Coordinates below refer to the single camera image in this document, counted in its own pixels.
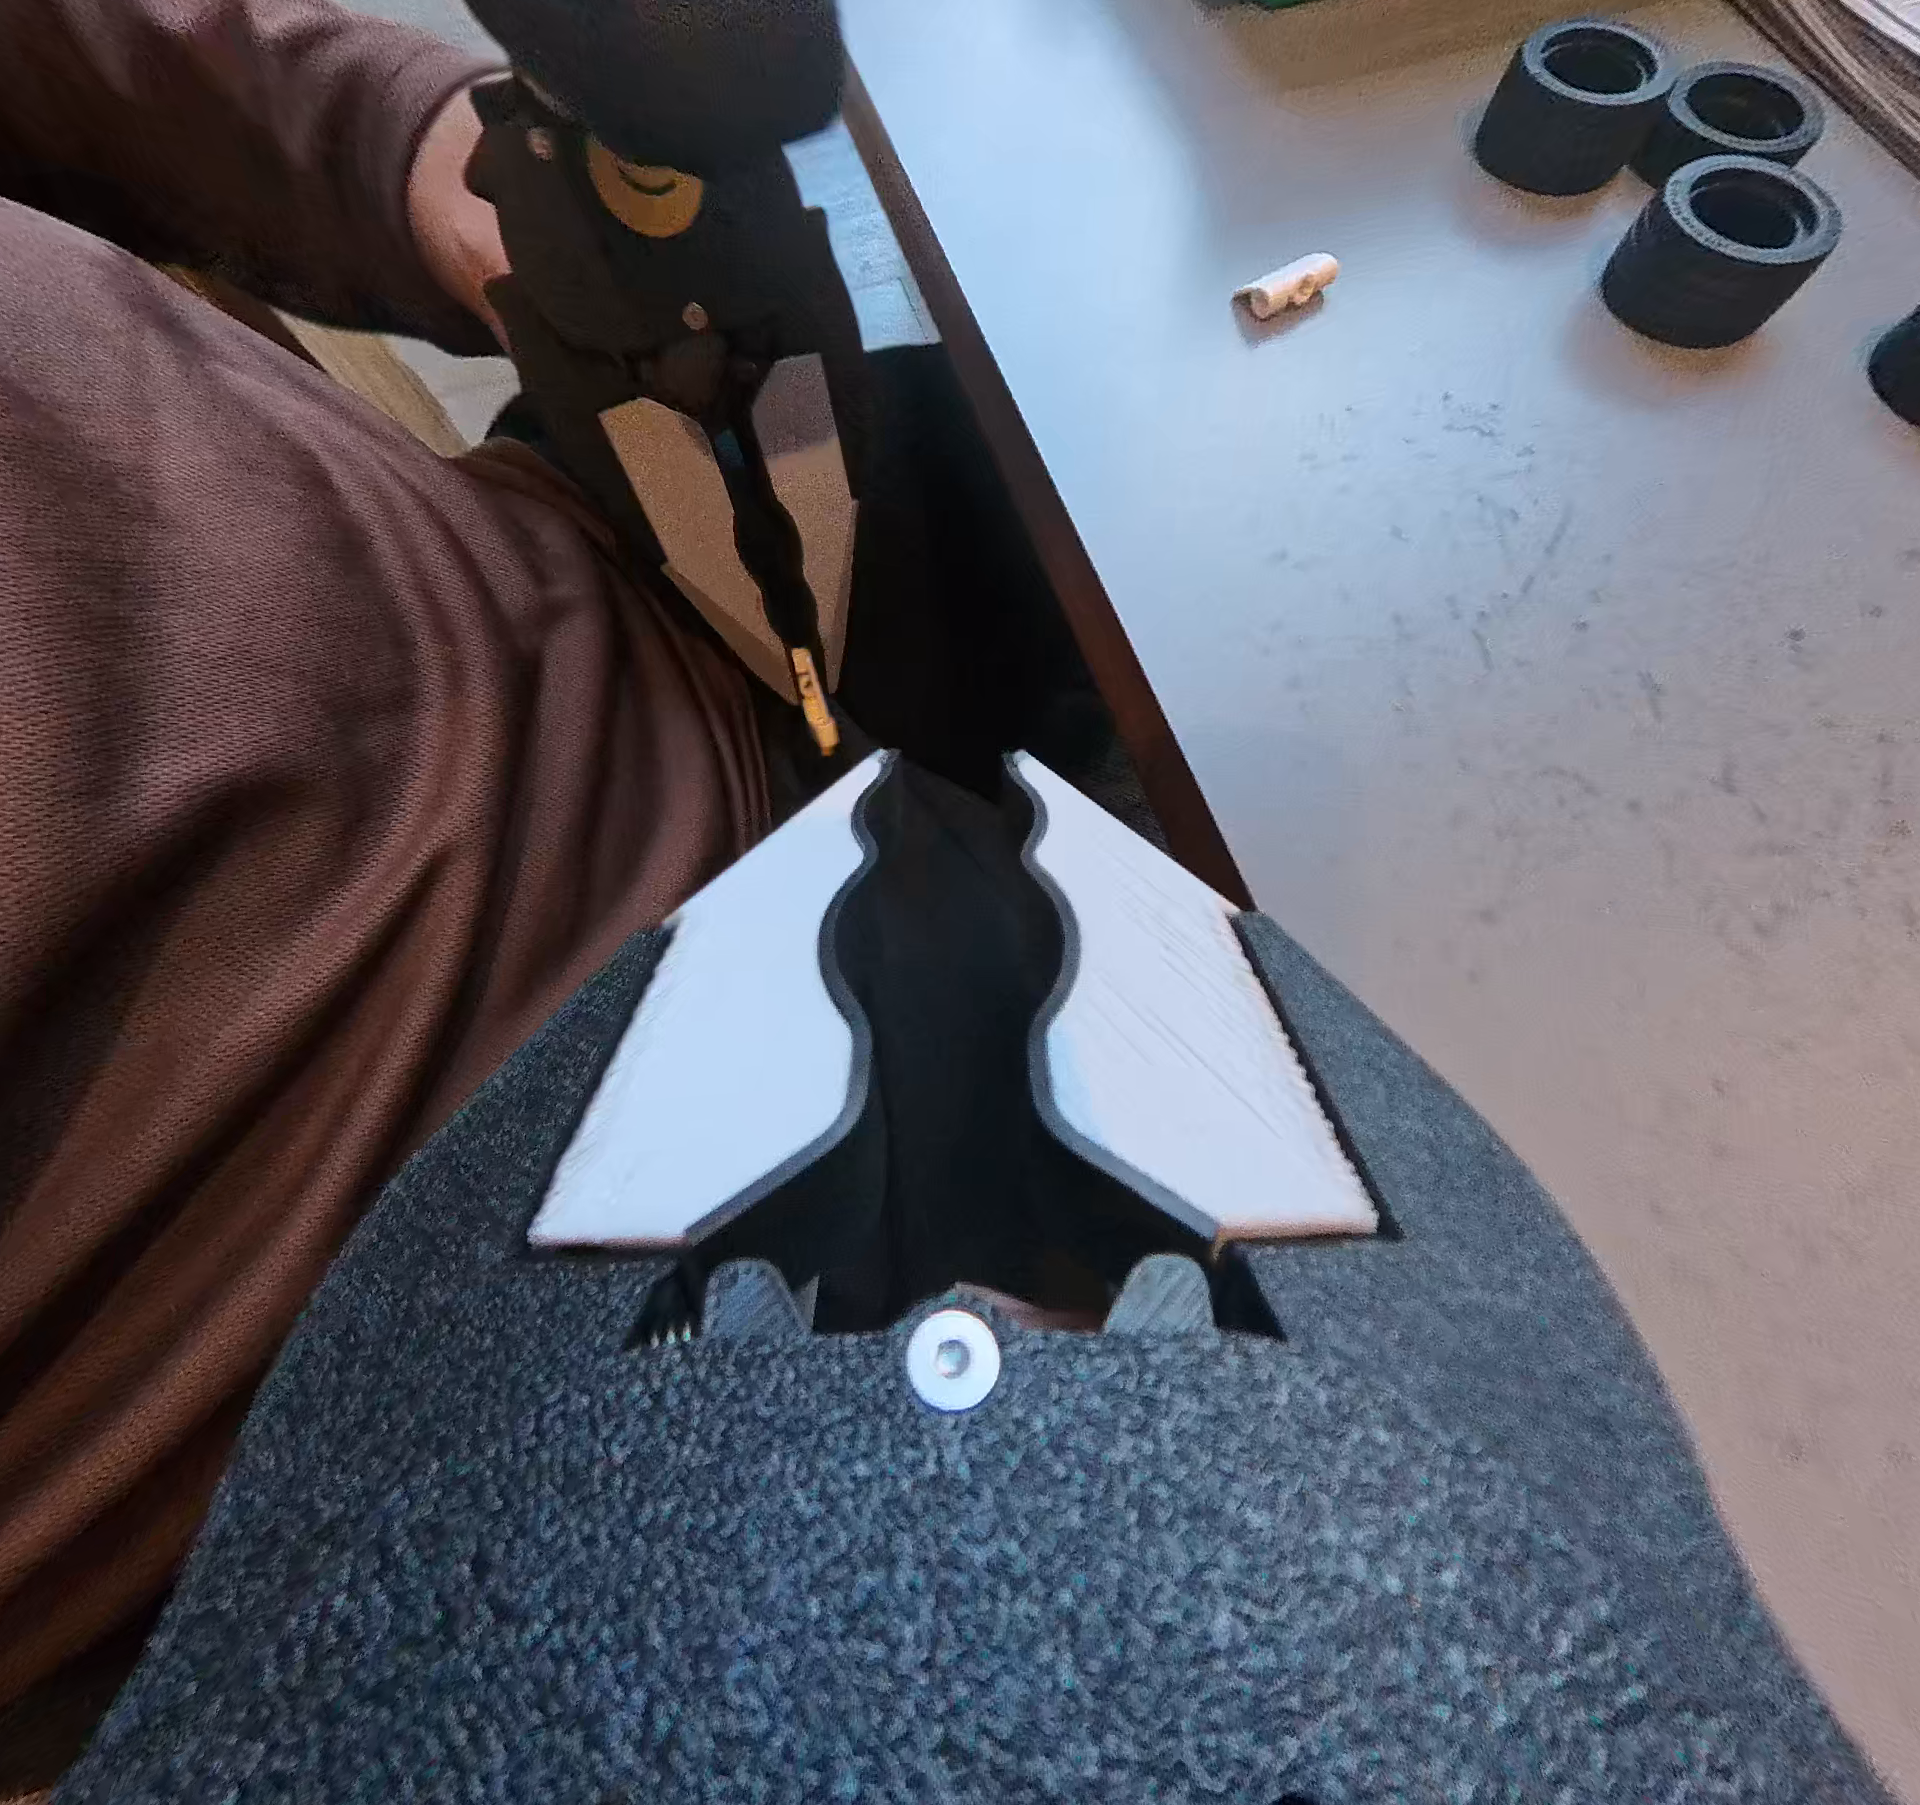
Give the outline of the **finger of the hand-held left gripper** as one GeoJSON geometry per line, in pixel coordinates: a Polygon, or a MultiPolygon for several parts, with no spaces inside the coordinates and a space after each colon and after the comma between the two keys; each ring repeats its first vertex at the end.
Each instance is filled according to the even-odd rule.
{"type": "Polygon", "coordinates": [[[756,667],[777,694],[838,682],[858,545],[858,498],[840,447],[752,452],[756,667]]]}
{"type": "MultiPolygon", "coordinates": [[[[793,666],[737,552],[733,498],[702,425],[646,397],[607,410],[600,423],[659,543],[670,583],[741,664],[795,708],[793,666]]],[[[771,487],[802,535],[805,583],[818,592],[818,399],[761,397],[756,435],[771,487]]]]}

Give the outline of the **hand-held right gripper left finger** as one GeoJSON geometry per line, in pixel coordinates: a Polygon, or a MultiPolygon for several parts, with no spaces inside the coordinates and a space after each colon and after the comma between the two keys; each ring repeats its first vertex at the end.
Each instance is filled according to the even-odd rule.
{"type": "Polygon", "coordinates": [[[704,1243],[860,1123],[874,1032],[838,929],[880,856],[864,807],[897,761],[858,764],[666,922],[532,1247],[704,1243]]]}

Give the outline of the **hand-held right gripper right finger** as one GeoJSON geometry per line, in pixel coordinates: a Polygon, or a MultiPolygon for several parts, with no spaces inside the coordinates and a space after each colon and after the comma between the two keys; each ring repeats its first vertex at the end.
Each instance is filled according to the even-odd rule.
{"type": "Polygon", "coordinates": [[[1053,1138],[1208,1247],[1378,1235],[1238,909],[1035,755],[1008,774],[1064,935],[1030,1034],[1053,1138]]]}

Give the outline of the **white brick connector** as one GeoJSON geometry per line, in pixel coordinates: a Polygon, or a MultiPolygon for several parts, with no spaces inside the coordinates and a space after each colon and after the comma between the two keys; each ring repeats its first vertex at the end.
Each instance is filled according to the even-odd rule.
{"type": "Polygon", "coordinates": [[[1236,287],[1232,302],[1247,319],[1273,322],[1322,302],[1337,275],[1337,255],[1313,252],[1236,287]]]}

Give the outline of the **white instruction booklet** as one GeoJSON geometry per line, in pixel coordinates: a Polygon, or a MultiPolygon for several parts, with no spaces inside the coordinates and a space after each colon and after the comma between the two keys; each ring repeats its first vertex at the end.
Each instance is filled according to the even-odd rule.
{"type": "Polygon", "coordinates": [[[1727,0],[1885,154],[1918,172],[1918,0],[1727,0]]]}

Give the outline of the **person's left forearm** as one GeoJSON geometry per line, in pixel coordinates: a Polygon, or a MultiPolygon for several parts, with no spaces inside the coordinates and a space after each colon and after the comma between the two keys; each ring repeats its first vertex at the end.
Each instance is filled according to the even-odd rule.
{"type": "Polygon", "coordinates": [[[2,47],[6,197],[312,322],[501,353],[404,201],[497,64],[335,0],[2,0],[2,47]]]}

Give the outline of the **grey desk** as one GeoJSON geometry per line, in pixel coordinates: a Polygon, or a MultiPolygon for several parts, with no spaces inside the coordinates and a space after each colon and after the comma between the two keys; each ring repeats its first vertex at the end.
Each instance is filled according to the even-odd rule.
{"type": "Polygon", "coordinates": [[[1245,883],[1553,1189],[1916,1801],[1916,430],[1861,370],[1913,181],[1833,123],[1836,255],[1676,351],[1597,299],[1641,187],[1523,197],[1473,114],[1561,17],[1757,61],[1720,0],[840,7],[1245,883]]]}

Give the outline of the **person's left hand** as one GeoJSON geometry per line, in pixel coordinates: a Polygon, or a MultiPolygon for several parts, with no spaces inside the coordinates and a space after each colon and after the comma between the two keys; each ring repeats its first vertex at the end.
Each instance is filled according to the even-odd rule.
{"type": "Polygon", "coordinates": [[[469,186],[469,162],[485,134],[473,101],[476,85],[469,80],[432,114],[412,155],[404,201],[417,254],[442,294],[508,350],[490,290],[512,266],[493,205],[469,186]]]}

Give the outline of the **person's black pants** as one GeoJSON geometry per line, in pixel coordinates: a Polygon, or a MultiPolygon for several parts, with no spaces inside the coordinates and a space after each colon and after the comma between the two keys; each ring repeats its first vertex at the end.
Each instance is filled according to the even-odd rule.
{"type": "Polygon", "coordinates": [[[1030,749],[1089,792],[1153,814],[1064,609],[1012,513],[934,347],[875,353],[880,444],[858,526],[849,647],[824,761],[802,714],[764,689],[659,570],[559,472],[529,397],[449,468],[447,526],[473,532],[471,643],[431,689],[469,892],[654,923],[867,749],[906,758],[883,786],[883,881],[933,904],[1035,899],[1030,820],[1001,758],[1030,749]]]}

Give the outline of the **person's brown shirt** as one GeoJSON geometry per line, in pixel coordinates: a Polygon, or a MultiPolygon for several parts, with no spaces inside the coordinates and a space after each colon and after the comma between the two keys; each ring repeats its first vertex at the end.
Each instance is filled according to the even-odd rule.
{"type": "Polygon", "coordinates": [[[386,1182],[770,794],[744,676],[530,454],[23,208],[2,605],[12,1705],[148,1619],[386,1182]]]}

